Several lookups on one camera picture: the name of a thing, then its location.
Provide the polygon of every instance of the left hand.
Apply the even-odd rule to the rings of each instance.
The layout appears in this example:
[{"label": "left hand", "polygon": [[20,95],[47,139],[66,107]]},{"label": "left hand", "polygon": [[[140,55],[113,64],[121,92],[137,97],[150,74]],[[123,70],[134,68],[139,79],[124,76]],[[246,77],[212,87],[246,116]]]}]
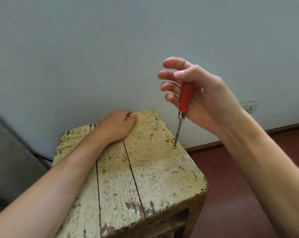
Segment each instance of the left hand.
[{"label": "left hand", "polygon": [[125,138],[138,119],[138,115],[132,115],[128,120],[126,116],[132,111],[128,109],[118,110],[107,116],[102,116],[91,135],[102,135],[108,144]]}]

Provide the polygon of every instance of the wooden floor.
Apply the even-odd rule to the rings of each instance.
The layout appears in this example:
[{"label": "wooden floor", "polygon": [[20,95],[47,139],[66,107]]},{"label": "wooden floor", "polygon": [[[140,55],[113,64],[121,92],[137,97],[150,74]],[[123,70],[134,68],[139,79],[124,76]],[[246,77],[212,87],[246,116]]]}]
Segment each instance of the wooden floor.
[{"label": "wooden floor", "polygon": [[[299,167],[299,130],[272,137]],[[225,148],[191,156],[211,190],[191,238],[278,237]]]}]

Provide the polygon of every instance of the screwdriver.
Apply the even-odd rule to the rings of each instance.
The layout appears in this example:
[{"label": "screwdriver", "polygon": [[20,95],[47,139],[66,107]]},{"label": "screwdriver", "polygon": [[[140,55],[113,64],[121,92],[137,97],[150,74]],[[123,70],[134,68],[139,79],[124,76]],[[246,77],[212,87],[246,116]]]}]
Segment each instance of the screwdriver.
[{"label": "screwdriver", "polygon": [[175,142],[173,144],[173,148],[177,148],[177,140],[179,136],[180,126],[182,125],[182,121],[185,119],[186,113],[188,111],[188,106],[193,93],[193,83],[192,82],[183,82],[180,88],[180,96],[179,96],[179,107],[178,107],[178,128],[175,136]]}]

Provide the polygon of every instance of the screwdriver shaft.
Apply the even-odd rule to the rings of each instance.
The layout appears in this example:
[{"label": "screwdriver shaft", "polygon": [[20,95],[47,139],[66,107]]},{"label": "screwdriver shaft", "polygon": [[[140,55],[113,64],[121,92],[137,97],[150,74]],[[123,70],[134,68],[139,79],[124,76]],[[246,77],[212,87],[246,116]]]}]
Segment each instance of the screwdriver shaft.
[{"label": "screwdriver shaft", "polygon": [[178,140],[178,135],[179,135],[179,131],[180,131],[180,126],[182,125],[182,120],[179,120],[178,123],[178,128],[177,128],[177,132],[176,132],[176,136],[175,136],[175,141],[174,141],[174,145],[173,148],[177,148],[177,140]]}]

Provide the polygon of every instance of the wall outlet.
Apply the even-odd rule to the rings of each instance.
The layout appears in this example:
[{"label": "wall outlet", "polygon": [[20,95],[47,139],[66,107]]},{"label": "wall outlet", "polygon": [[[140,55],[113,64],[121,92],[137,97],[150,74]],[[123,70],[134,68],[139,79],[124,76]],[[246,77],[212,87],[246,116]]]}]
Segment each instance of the wall outlet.
[{"label": "wall outlet", "polygon": [[248,113],[253,113],[256,107],[259,105],[259,101],[249,101],[240,103],[241,107]]}]

